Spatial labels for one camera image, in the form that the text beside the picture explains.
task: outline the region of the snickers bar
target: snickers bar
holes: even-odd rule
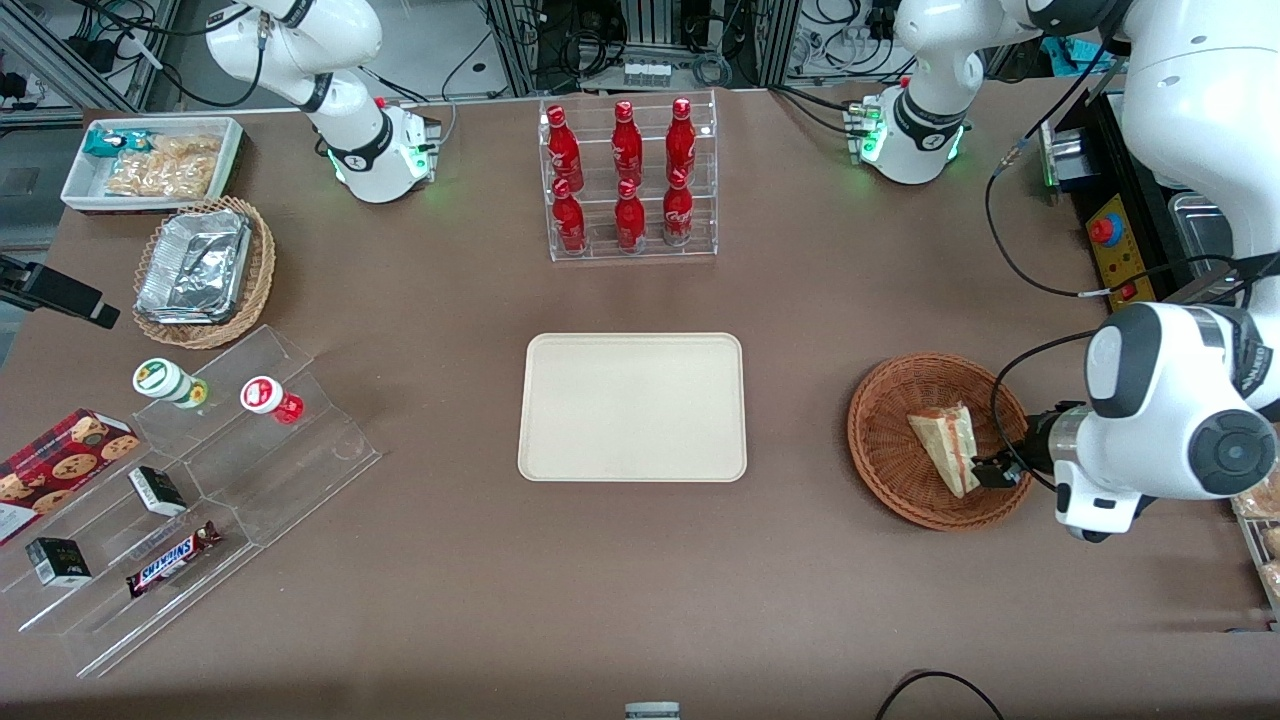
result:
[[[161,580],[177,573],[179,568],[191,562],[197,555],[218,544],[221,539],[223,537],[214,529],[214,524],[211,521],[205,523],[205,527],[187,536],[182,542],[151,562],[151,565],[143,568],[141,573],[125,578],[125,583],[129,585],[129,594],[140,597],[142,593],[151,591]]]

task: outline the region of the brown table surface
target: brown table surface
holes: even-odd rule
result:
[[[943,534],[854,474],[845,413],[876,363],[937,350],[996,369],[1105,316],[1015,279],[983,219],[988,173],[1064,87],[989,83],[924,187],[850,167],[841,137],[767,92],[718,92],[721,255],[658,266],[548,260],[536,101],[463,108],[439,181],[387,206],[334,182],[302,115],[241,115],[233,190],[279,247],[262,319],[315,354],[387,455],[104,679],[74,679],[56,639],[5,610],[0,716],[599,720],[669,698],[689,720],[856,719],[919,667],[970,678],[1010,717],[1274,710],[1280,638],[1221,633],[1262,628],[1265,605],[1222,503],[1157,502],[1093,546],[1034,489],[1001,525]],[[1044,281],[1096,287],[1038,174],[1032,154],[997,184],[1007,243]],[[68,211],[49,263],[128,307],[155,224]],[[521,478],[530,338],[686,331],[742,342],[741,480]],[[1028,410],[1083,395],[1082,352],[1012,374]],[[104,332],[35,313],[0,377],[3,448],[73,407],[128,416],[143,398],[127,378],[157,354],[214,356],[128,316]],[[899,705],[987,716],[942,680]]]

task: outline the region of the red emergency stop button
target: red emergency stop button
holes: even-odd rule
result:
[[[1089,240],[1102,247],[1115,247],[1124,234],[1124,220],[1115,213],[1107,213],[1089,223]]]

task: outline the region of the cookie box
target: cookie box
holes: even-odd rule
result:
[[[137,446],[124,423],[77,410],[0,462],[0,546]]]

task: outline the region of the wicker basket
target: wicker basket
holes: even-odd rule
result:
[[[271,238],[271,228],[262,222],[262,215],[252,205],[237,197],[219,197],[209,202],[201,202],[179,210],[179,214],[212,213],[215,210],[236,210],[253,222],[253,236],[250,240],[250,256],[246,260],[244,281],[241,286],[239,309],[232,319],[221,325],[161,325],[152,323],[133,311],[133,320],[154,341],[166,345],[177,345],[187,350],[209,350],[247,333],[257,323],[266,305],[266,296],[271,292],[271,273],[275,272],[275,241]],[[142,279],[146,278],[147,268],[151,265],[151,252],[155,251],[156,240],[160,237],[160,228],[151,233],[151,241],[142,251],[142,260],[138,270],[133,274],[133,291],[142,291]]]
[[[849,450],[858,474],[884,505],[925,528],[973,530],[1002,520],[1027,497],[1034,484],[1030,477],[1012,489],[979,487],[956,498],[906,420],[925,407],[964,402],[978,455],[992,455],[1001,446],[988,410],[995,382],[986,369],[957,355],[919,352],[877,365],[849,405]],[[1021,439],[1025,413],[1009,388],[1000,388],[997,407],[1009,439]]]

